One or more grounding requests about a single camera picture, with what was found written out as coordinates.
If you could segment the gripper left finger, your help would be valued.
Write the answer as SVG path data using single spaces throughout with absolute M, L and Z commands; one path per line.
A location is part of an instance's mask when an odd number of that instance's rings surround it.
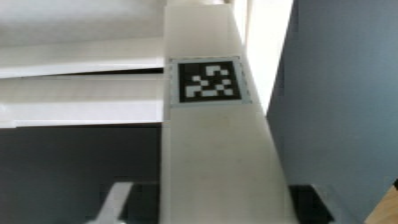
M 85 224 L 158 224 L 158 190 L 156 183 L 115 182 Z

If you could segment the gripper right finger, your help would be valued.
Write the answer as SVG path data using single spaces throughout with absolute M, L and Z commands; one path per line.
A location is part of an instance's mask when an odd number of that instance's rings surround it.
M 334 216 L 311 185 L 289 185 L 289 195 L 298 224 L 330 224 Z

